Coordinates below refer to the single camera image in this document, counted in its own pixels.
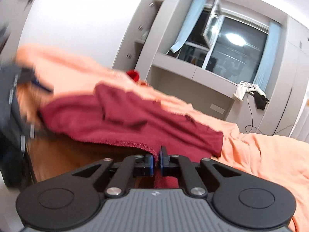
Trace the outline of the grey wardrobe cabinet unit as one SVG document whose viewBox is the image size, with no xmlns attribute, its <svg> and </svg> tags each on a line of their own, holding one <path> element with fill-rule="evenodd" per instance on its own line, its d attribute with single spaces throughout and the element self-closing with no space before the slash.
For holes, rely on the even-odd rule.
<svg viewBox="0 0 309 232">
<path fill-rule="evenodd" d="M 113 69 L 241 132 L 308 141 L 308 28 L 260 0 L 141 0 Z"/>
</svg>

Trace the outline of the orange bed blanket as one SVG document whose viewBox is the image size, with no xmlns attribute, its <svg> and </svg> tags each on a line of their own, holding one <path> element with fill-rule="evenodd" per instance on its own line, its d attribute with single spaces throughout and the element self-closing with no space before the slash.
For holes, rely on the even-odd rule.
<svg viewBox="0 0 309 232">
<path fill-rule="evenodd" d="M 35 68 L 39 78 L 54 89 L 53 95 L 30 85 L 18 89 L 21 115 L 31 123 L 39 123 L 35 116 L 39 107 L 61 96 L 90 94 L 99 82 L 132 91 L 144 100 L 159 102 L 165 111 L 189 115 L 213 130 L 222 131 L 223 150 L 217 160 L 287 188 L 296 198 L 296 212 L 289 228 L 308 231 L 307 143 L 285 136 L 243 134 L 236 124 L 205 115 L 191 104 L 163 94 L 143 82 L 135 82 L 126 73 L 105 68 L 88 57 L 27 44 L 17 50 L 15 60 L 20 66 Z"/>
</svg>

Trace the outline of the dark red knit sweater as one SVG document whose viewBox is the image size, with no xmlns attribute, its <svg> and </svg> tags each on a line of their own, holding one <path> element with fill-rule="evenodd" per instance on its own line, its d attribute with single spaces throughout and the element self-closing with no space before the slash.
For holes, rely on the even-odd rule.
<svg viewBox="0 0 309 232">
<path fill-rule="evenodd" d="M 103 158 L 116 162 L 134 154 L 157 158 L 163 146 L 194 162 L 218 157 L 223 148 L 222 132 L 188 115 L 167 112 L 158 102 L 104 84 L 91 95 L 53 100 L 39 113 L 53 133 L 32 156 L 40 181 Z"/>
</svg>

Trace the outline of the white cloth on ledge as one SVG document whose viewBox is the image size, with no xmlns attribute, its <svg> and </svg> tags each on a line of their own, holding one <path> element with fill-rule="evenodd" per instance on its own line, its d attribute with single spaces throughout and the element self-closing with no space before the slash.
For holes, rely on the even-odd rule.
<svg viewBox="0 0 309 232">
<path fill-rule="evenodd" d="M 260 89 L 257 84 L 241 81 L 234 93 L 234 98 L 239 102 L 243 101 L 244 95 L 247 92 L 257 92 L 259 95 L 266 96 L 265 92 Z"/>
</svg>

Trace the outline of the light blue curtain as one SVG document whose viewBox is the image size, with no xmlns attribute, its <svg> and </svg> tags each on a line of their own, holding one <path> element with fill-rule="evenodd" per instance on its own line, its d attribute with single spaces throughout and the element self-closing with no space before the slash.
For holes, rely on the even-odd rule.
<svg viewBox="0 0 309 232">
<path fill-rule="evenodd" d="M 282 29 L 280 24 L 275 21 L 271 21 L 269 23 L 268 36 L 264 51 L 253 82 L 253 84 L 257 84 L 264 92 L 266 91 L 266 87 L 275 64 L 281 32 Z"/>
<path fill-rule="evenodd" d="M 203 11 L 206 1 L 207 0 L 192 0 L 177 39 L 174 45 L 169 49 L 170 53 L 175 54 L 183 47 Z"/>
</svg>

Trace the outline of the bright red cloth item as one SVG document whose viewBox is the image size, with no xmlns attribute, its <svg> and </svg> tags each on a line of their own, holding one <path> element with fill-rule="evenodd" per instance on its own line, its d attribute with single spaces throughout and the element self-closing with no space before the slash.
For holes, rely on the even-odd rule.
<svg viewBox="0 0 309 232">
<path fill-rule="evenodd" d="M 135 70 L 129 70 L 126 72 L 126 74 L 128 75 L 128 77 L 130 77 L 135 82 L 138 82 L 140 79 L 139 72 Z"/>
</svg>

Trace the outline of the black cloth on ledge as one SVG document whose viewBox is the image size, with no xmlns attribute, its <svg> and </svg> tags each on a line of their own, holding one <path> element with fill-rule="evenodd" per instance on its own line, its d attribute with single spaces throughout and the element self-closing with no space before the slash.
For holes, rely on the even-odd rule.
<svg viewBox="0 0 309 232">
<path fill-rule="evenodd" d="M 262 111 L 265 110 L 266 106 L 269 103 L 269 99 L 266 98 L 264 95 L 259 94 L 256 91 L 253 91 L 255 105 L 257 109 L 261 109 Z"/>
</svg>

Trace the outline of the left light blue curtain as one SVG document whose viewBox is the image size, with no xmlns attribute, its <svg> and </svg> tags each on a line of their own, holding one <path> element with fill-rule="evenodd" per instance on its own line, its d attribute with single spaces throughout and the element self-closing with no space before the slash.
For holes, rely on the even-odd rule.
<svg viewBox="0 0 309 232">
<path fill-rule="evenodd" d="M 170 53 L 175 54 L 183 47 L 203 11 L 206 1 L 207 0 L 192 0 L 177 39 L 174 45 L 169 49 Z"/>
</svg>

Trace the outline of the right light blue curtain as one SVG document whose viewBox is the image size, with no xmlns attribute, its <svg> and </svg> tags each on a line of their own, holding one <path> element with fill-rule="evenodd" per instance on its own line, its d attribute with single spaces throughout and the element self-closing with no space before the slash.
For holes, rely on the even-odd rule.
<svg viewBox="0 0 309 232">
<path fill-rule="evenodd" d="M 253 84 L 257 84 L 264 92 L 266 91 L 266 87 L 275 64 L 281 32 L 282 29 L 280 24 L 275 21 L 271 21 L 269 23 L 268 36 L 264 51 L 253 82 Z"/>
</svg>

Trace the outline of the open grey cabinet door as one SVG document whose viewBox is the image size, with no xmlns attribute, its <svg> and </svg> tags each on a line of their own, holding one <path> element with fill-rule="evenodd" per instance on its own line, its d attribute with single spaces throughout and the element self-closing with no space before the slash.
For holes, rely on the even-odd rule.
<svg viewBox="0 0 309 232">
<path fill-rule="evenodd" d="M 152 27 L 158 9 L 154 0 L 141 0 L 121 42 L 113 69 L 133 70 Z"/>
</svg>

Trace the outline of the glass window with frame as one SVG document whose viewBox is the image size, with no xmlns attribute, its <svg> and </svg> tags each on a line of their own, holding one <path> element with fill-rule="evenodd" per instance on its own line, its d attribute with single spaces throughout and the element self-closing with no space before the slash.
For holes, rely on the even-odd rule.
<svg viewBox="0 0 309 232">
<path fill-rule="evenodd" d="M 204 5 L 183 47 L 168 55 L 204 68 L 236 84 L 254 81 L 268 32 L 221 11 L 221 0 Z"/>
</svg>

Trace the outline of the white wall socket plate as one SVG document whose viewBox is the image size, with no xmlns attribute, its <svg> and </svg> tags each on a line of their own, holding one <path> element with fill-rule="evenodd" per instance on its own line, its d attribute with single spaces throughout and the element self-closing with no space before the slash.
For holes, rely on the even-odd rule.
<svg viewBox="0 0 309 232">
<path fill-rule="evenodd" d="M 214 110 L 214 111 L 216 111 L 216 112 L 218 112 L 218 113 L 220 113 L 222 115 L 225 112 L 225 110 L 223 108 L 221 108 L 221 107 L 219 107 L 219 106 L 217 106 L 215 104 L 211 104 L 210 109 L 212 109 L 212 110 Z"/>
</svg>

